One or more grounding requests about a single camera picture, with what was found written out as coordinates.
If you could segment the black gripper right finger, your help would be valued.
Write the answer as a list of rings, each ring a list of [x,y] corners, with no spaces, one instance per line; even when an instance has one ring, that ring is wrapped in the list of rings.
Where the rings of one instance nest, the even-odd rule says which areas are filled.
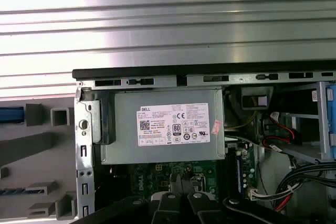
[[[238,197],[227,197],[221,202],[195,191],[190,175],[183,175],[183,193],[187,206],[199,223],[297,223],[264,206]]]

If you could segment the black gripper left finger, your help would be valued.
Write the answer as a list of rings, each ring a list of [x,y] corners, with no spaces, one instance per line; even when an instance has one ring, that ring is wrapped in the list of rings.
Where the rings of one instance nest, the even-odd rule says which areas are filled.
[[[171,190],[150,201],[130,196],[83,218],[84,223],[179,223],[183,187],[180,174],[171,176]]]

